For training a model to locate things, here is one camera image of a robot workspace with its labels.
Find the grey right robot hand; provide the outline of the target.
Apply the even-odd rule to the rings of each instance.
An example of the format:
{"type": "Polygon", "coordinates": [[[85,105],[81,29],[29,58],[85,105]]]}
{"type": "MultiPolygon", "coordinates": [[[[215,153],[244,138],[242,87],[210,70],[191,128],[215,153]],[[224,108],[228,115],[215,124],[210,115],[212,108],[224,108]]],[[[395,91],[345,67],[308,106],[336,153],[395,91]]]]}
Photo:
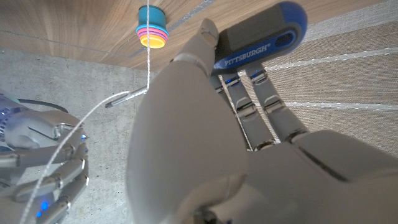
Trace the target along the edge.
{"type": "Polygon", "coordinates": [[[27,223],[61,223],[89,182],[88,149],[79,119],[60,110],[36,111],[1,91],[1,223],[19,223],[31,196],[27,223]],[[39,188],[20,184],[28,168],[59,167],[39,188]]]}

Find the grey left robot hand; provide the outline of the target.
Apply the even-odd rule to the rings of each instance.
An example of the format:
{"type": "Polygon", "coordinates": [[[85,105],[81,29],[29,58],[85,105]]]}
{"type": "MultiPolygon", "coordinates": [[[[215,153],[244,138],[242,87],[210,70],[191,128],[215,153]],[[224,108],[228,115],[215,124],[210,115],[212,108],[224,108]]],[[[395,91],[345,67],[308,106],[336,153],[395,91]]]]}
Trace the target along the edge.
{"type": "Polygon", "coordinates": [[[396,223],[397,159],[330,130],[309,132],[284,106],[280,143],[246,150],[209,83],[218,30],[197,33],[137,111],[126,187],[134,223],[396,223]]]}

